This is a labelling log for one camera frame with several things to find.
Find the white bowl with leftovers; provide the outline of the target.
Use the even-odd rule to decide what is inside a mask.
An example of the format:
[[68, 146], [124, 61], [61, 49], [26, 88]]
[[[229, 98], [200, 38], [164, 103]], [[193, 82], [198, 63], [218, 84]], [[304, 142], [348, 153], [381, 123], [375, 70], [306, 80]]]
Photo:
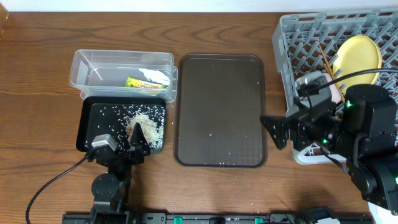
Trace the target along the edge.
[[[327, 82], [332, 81], [331, 76], [328, 73], [324, 73], [323, 76], [326, 78]], [[331, 100], [332, 102], [338, 104], [341, 101], [341, 96], [335, 84], [329, 86], [331, 92]]]

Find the wooden chopstick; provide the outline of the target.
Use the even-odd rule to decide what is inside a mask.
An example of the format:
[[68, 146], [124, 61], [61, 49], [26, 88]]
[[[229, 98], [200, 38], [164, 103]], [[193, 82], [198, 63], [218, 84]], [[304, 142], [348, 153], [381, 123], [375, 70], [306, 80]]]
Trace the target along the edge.
[[[325, 63], [324, 63], [324, 67], [325, 67], [325, 69], [326, 69], [326, 72], [331, 76], [331, 79], [332, 79], [332, 81], [333, 81], [335, 78], [334, 78], [334, 76], [333, 76], [333, 72], [332, 72], [332, 70], [331, 70], [331, 68], [330, 68], [330, 65], [329, 65], [329, 63], [328, 63], [328, 60], [327, 60], [327, 58], [326, 58], [326, 55], [325, 55], [325, 53], [324, 53], [324, 51], [323, 51], [321, 45], [319, 45], [319, 49], [320, 49], [320, 52], [321, 52], [321, 54], [322, 54], [323, 60], [324, 60], [324, 62], [325, 62]], [[342, 92], [340, 91], [340, 88], [338, 87], [338, 85], [337, 85], [336, 83], [335, 83], [335, 86], [337, 87], [337, 89], [338, 89], [338, 91], [339, 91], [339, 94], [340, 94], [340, 96], [341, 96], [341, 101], [340, 101], [340, 103], [344, 103], [344, 102], [345, 102], [345, 98], [344, 98]]]

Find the green snack wrapper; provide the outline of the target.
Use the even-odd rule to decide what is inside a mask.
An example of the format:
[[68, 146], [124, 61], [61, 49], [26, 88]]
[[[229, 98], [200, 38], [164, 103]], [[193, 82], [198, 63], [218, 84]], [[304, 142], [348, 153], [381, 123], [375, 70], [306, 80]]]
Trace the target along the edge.
[[167, 87], [166, 85], [160, 83], [147, 82], [144, 80], [138, 80], [136, 78], [131, 78], [131, 77], [127, 78], [124, 86], [129, 88], [166, 88]]

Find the white tissue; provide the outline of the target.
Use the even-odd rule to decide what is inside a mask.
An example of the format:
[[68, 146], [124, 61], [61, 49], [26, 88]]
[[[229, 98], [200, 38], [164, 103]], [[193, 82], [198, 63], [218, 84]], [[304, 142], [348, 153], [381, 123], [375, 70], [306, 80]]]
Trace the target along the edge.
[[144, 74], [147, 81], [162, 84], [165, 86], [170, 85], [170, 78], [159, 70], [140, 68], [139, 71]]

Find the yellow plate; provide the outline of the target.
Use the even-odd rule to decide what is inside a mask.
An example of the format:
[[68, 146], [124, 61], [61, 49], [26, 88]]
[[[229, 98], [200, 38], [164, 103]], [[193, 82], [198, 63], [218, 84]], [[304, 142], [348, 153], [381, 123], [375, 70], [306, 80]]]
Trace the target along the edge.
[[[380, 48], [369, 37], [357, 35], [346, 42], [338, 49], [337, 58], [333, 62], [333, 74], [337, 78], [347, 74], [381, 68], [382, 57]], [[342, 94], [346, 93], [348, 87], [358, 84], [375, 84], [379, 72], [373, 72], [356, 77], [348, 78], [337, 83]]]

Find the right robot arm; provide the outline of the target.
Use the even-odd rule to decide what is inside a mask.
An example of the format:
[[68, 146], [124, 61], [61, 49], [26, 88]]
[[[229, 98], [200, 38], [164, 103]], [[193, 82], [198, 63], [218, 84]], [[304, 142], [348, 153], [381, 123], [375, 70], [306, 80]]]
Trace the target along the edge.
[[344, 157], [344, 171], [362, 198], [397, 215], [396, 101], [381, 86], [361, 84], [347, 89], [341, 119], [335, 106], [325, 100], [288, 117], [260, 120], [278, 149], [287, 141], [296, 149], [316, 143]]

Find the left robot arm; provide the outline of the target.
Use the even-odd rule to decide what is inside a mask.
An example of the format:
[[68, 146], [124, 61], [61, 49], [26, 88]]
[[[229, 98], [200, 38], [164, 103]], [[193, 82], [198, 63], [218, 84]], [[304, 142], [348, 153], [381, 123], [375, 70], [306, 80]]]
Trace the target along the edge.
[[136, 123], [129, 141], [130, 148], [117, 152], [110, 134], [96, 136], [86, 152], [89, 162], [105, 166], [108, 171], [97, 176], [91, 186], [94, 196], [90, 223], [140, 223], [140, 214], [128, 205], [132, 166], [142, 164], [150, 147], [141, 125]]

